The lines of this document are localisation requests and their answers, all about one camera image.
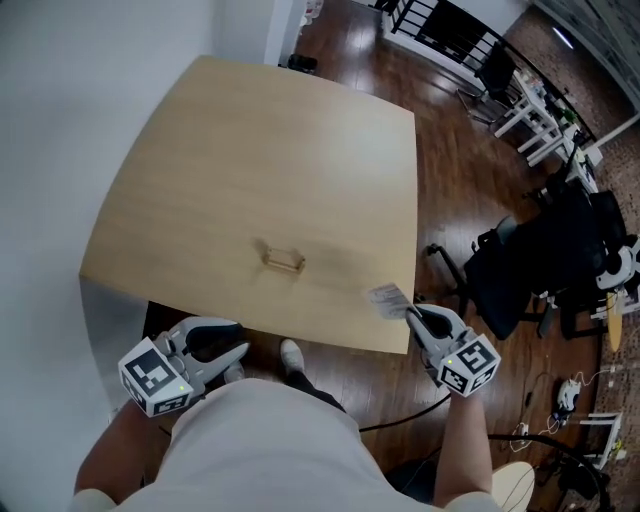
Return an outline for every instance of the brick wall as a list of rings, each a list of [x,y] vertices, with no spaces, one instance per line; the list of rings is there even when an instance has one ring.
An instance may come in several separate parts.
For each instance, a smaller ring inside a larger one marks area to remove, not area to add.
[[[614,80],[579,45],[571,50],[551,30],[553,20],[535,7],[527,10],[512,26],[506,38],[529,58],[559,89],[569,89],[575,108],[596,137],[602,137],[634,114],[634,109]],[[596,169],[598,187],[612,190],[625,218],[627,231],[640,233],[640,122],[601,148],[603,162]],[[597,412],[623,411],[621,439],[628,455],[611,460],[605,472],[611,476],[609,491],[618,512],[640,507],[640,370],[631,368],[640,361],[640,313],[624,319],[620,350],[614,354],[605,339],[602,364],[625,367],[599,379]],[[613,387],[608,383],[613,380]],[[581,503],[570,493],[565,504]],[[596,510],[591,503],[588,509]]]

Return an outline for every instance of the table leg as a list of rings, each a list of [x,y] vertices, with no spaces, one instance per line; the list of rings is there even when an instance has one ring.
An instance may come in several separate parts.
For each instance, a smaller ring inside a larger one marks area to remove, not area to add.
[[[529,149],[531,146],[533,146],[536,142],[538,142],[539,140],[542,140],[542,138],[545,135],[551,133],[554,129],[555,129],[555,126],[548,126],[547,128],[544,128],[540,133],[538,133],[537,135],[534,135],[522,146],[520,146],[518,148],[518,153],[523,153],[524,151]]]
[[[531,162],[533,162],[534,160],[535,160],[535,163],[538,163],[540,160],[546,157],[549,153],[551,153],[552,151],[560,147],[560,145],[562,144],[562,137],[563,137],[562,135],[558,135],[557,137],[554,137],[549,142],[547,142],[544,146],[542,146],[540,149],[531,153],[527,157],[527,160],[529,161],[529,165],[532,165]]]
[[[511,130],[511,128],[513,128],[516,125],[516,123],[518,123],[524,116],[526,116],[529,112],[531,112],[532,109],[533,109],[533,105],[531,104],[524,107],[520,112],[518,112],[511,119],[509,119],[504,124],[504,126],[498,129],[495,133],[495,136],[498,138],[502,137],[507,131]]]

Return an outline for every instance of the dark hardwood floor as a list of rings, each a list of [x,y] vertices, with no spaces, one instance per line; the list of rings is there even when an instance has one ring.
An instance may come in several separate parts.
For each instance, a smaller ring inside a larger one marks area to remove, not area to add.
[[[455,94],[456,87],[465,84],[429,61],[385,42],[379,27],[376,11],[350,0],[326,0],[321,16],[303,30],[297,51],[319,60],[318,76],[415,113],[419,173],[416,289],[438,293],[451,286],[452,280],[441,261],[423,257],[424,247],[442,244],[462,265],[471,255],[471,242],[504,216],[511,214],[524,221],[536,214],[533,203],[521,196],[542,185],[553,164],[550,169],[530,169],[515,150],[523,134],[514,131],[496,139],[486,126],[472,122]],[[184,314],[151,305],[147,332],[171,327],[181,316]],[[473,308],[465,321],[495,342]],[[521,323],[507,341],[495,342],[502,365],[496,379],[480,391],[490,433],[511,433],[521,419],[532,433],[546,428],[555,380],[580,370],[587,376],[596,371],[597,340],[565,341],[558,324],[556,321],[543,340],[537,338],[534,324]],[[280,337],[257,332],[250,332],[249,337],[252,348],[245,361],[249,375],[277,378]],[[413,345],[407,356],[308,342],[301,345],[310,380],[333,394],[363,427],[411,415],[446,394],[425,375]],[[579,414],[591,410],[594,387],[581,393]],[[525,409],[523,401],[529,392],[533,397]],[[445,405],[410,423],[366,433],[363,441],[386,471],[438,447],[446,415]],[[555,437],[575,446],[582,435],[577,425],[569,425]],[[494,467],[513,460],[540,464],[549,453],[533,445],[514,454],[504,444],[492,443]],[[549,487],[536,491],[532,509],[543,503],[546,510],[552,509]]]

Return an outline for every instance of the light wood tabletop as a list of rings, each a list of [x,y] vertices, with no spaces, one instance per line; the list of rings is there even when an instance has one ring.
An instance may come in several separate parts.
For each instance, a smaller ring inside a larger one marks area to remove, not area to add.
[[[611,350],[617,352],[622,339],[622,313],[618,311],[618,297],[613,293],[607,293],[607,329],[609,331],[609,343]]]
[[[365,293],[413,295],[414,124],[324,79],[200,57],[126,157],[81,274],[260,331],[405,353],[406,323]],[[268,247],[304,268],[265,265]]]
[[[505,512],[526,512],[535,486],[535,471],[526,462],[511,462],[493,472],[491,495]]]

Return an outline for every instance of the shoe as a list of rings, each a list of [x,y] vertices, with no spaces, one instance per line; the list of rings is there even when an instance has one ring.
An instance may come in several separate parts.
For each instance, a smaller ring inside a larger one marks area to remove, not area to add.
[[[280,343],[280,358],[287,371],[287,375],[291,372],[304,373],[304,357],[302,350],[293,340],[282,340]]]
[[[242,379],[244,379],[244,368],[242,367],[239,361],[236,363],[233,363],[224,372],[225,384],[231,384],[232,382],[237,382]]]

